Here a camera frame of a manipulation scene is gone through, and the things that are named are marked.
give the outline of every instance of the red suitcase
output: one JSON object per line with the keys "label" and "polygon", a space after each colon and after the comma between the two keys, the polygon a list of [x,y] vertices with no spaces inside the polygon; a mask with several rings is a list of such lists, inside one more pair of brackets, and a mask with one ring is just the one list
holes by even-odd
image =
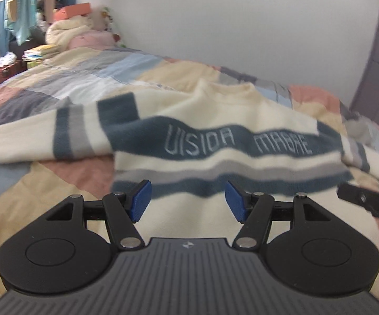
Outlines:
{"label": "red suitcase", "polygon": [[20,72],[26,71],[27,67],[21,60],[17,60],[11,65],[0,67],[0,84],[17,75]]}

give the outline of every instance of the pink pillow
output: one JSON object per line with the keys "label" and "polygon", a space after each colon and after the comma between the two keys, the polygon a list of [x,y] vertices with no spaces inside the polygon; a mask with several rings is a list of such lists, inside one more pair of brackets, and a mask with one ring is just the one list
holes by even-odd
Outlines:
{"label": "pink pillow", "polygon": [[74,37],[69,42],[67,49],[75,49],[77,47],[89,47],[102,50],[115,47],[115,40],[110,32],[90,30]]}

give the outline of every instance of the stack of books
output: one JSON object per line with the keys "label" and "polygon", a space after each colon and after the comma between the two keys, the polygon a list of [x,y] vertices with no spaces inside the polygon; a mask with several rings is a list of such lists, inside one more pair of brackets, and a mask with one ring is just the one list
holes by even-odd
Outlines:
{"label": "stack of books", "polygon": [[28,69],[41,64],[45,59],[50,59],[60,53],[57,45],[41,45],[29,50],[23,54],[23,61],[27,63]]}

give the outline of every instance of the patchwork quilt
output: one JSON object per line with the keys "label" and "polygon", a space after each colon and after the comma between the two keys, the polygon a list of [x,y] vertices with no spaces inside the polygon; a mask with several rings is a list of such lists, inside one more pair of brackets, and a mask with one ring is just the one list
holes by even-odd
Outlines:
{"label": "patchwork quilt", "polygon": [[[226,67],[126,48],[77,48],[6,81],[0,85],[0,125],[136,89],[191,93],[200,79],[224,85],[252,83],[269,100],[307,114],[379,152],[379,127],[321,88],[281,85]],[[362,187],[379,191],[379,180],[373,176],[353,167],[350,172]],[[0,245],[68,195],[100,199],[110,192],[113,181],[111,155],[0,165]],[[379,220],[376,224],[379,231]],[[89,225],[106,237],[103,227],[98,222]],[[0,280],[0,296],[4,291]],[[379,290],[372,292],[379,298]]]}

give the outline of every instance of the wall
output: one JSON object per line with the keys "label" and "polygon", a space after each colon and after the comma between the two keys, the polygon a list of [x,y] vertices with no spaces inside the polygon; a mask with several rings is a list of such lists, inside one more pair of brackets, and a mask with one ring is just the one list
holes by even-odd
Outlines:
{"label": "wall", "polygon": [[128,47],[281,83],[328,89],[350,104],[379,0],[78,0],[113,9]]}

